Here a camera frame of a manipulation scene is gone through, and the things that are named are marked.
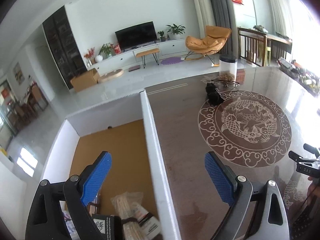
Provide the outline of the bundle of sticks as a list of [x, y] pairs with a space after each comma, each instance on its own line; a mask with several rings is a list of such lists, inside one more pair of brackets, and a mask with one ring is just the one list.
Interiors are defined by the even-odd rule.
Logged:
[[116, 214], [121, 218], [124, 239], [148, 239], [135, 217], [132, 204], [140, 204], [143, 199], [141, 192], [124, 192], [111, 198]]

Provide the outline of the black eyeglasses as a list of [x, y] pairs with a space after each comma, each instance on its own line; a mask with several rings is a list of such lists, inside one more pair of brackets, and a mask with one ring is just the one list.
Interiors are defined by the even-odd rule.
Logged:
[[236, 88], [240, 86], [240, 83], [233, 80], [212, 79], [210, 83], [213, 83], [217, 88]]

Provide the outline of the red flower vase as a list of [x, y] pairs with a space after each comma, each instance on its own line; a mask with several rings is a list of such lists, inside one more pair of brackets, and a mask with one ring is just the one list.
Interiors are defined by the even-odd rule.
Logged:
[[88, 49], [87, 52], [84, 54], [84, 58], [87, 60], [88, 66], [92, 66], [95, 63], [94, 53], [95, 53], [95, 48], [93, 47]]

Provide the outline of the wooden bench stool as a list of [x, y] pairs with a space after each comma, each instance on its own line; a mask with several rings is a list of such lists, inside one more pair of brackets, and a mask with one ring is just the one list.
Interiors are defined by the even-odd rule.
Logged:
[[160, 50], [158, 48], [150, 49], [150, 50], [142, 51], [142, 52], [136, 54], [136, 57], [137, 58], [141, 58], [143, 68], [146, 67], [146, 59], [145, 59], [145, 57], [148, 56], [148, 55], [152, 55], [154, 61], [157, 63], [157, 65], [159, 65], [159, 60], [158, 60], [158, 56], [157, 56], [157, 54], [159, 52], [160, 52]]

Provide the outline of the black flat television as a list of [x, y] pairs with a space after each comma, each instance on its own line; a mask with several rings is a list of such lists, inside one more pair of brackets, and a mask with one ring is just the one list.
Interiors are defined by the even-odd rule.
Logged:
[[121, 50], [157, 41], [157, 34], [152, 21], [121, 29], [116, 31], [115, 35]]

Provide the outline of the clear jar black lid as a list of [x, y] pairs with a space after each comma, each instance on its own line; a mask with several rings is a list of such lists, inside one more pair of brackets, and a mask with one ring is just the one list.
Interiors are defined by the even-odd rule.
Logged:
[[236, 74], [238, 69], [238, 59], [233, 55], [220, 55], [220, 77], [223, 80], [236, 81]]

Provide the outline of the orange lounge chair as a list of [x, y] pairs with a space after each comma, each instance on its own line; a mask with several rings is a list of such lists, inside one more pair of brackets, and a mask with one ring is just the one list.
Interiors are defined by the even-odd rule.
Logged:
[[232, 30], [230, 28], [207, 25], [205, 27], [205, 37], [195, 38], [187, 36], [185, 46], [189, 50], [181, 60], [199, 60], [203, 57], [210, 59], [213, 67], [218, 67], [210, 55], [218, 53], [226, 44]]

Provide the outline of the black display cabinet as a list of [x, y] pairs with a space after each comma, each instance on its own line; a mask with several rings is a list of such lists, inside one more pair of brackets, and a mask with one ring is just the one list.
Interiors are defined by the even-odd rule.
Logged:
[[65, 7], [49, 16], [42, 26], [56, 66], [68, 89], [72, 89], [71, 79], [86, 72], [87, 67], [76, 45]]

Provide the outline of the black rectangular box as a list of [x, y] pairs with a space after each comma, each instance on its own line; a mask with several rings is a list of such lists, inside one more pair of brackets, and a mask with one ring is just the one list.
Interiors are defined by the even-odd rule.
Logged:
[[100, 215], [93, 214], [93, 221], [95, 222], [103, 238], [106, 240], [123, 240], [123, 228], [121, 218], [114, 215]]

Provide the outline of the white tv cabinet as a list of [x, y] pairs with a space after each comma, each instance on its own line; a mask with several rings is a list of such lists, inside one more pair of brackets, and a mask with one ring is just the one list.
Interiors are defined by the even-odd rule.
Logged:
[[188, 49], [185, 46], [185, 39], [169, 40], [128, 50], [120, 53], [119, 55], [114, 55], [108, 59], [104, 59], [101, 62], [93, 64], [92, 66], [88, 67], [88, 70], [95, 68], [100, 75], [104, 75], [116, 69], [128, 69], [137, 65], [143, 67], [143, 62], [155, 63], [155, 57], [152, 55], [152, 53], [146, 55], [146, 52], [150, 50], [157, 50], [155, 55], [159, 62], [168, 57], [184, 56], [188, 52]]

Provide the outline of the cardboard box on floor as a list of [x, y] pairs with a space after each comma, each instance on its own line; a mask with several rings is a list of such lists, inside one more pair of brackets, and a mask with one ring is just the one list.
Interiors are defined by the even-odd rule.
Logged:
[[95, 68], [93, 68], [92, 70], [82, 73], [77, 77], [73, 77], [71, 79], [71, 84], [74, 90], [78, 93], [89, 87], [95, 86], [98, 83], [99, 78], [100, 75], [98, 71]]

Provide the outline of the leafy plant by television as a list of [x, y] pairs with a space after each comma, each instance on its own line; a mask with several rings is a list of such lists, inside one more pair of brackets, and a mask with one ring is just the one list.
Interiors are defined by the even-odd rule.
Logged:
[[112, 56], [114, 51], [114, 45], [112, 43], [103, 44], [99, 50], [99, 55], [103, 56], [105, 59], [108, 59]]

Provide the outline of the white orange carton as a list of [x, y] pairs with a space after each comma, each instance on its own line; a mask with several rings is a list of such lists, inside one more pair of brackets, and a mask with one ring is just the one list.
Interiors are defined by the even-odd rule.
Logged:
[[138, 202], [133, 202], [131, 206], [139, 226], [148, 239], [155, 239], [161, 234], [161, 224], [152, 213], [142, 207]]

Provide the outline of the black scrunchie cloth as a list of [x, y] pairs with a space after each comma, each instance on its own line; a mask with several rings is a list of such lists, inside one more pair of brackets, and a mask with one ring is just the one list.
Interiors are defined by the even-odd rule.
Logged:
[[217, 106], [224, 102], [224, 99], [220, 95], [219, 90], [213, 83], [207, 83], [206, 93], [210, 105]]

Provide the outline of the green potted plant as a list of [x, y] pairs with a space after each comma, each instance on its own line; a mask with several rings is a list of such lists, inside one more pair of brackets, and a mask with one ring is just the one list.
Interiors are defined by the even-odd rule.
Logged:
[[167, 33], [172, 34], [172, 38], [175, 40], [178, 40], [181, 38], [181, 36], [185, 33], [185, 26], [183, 25], [176, 25], [176, 24], [167, 24]]

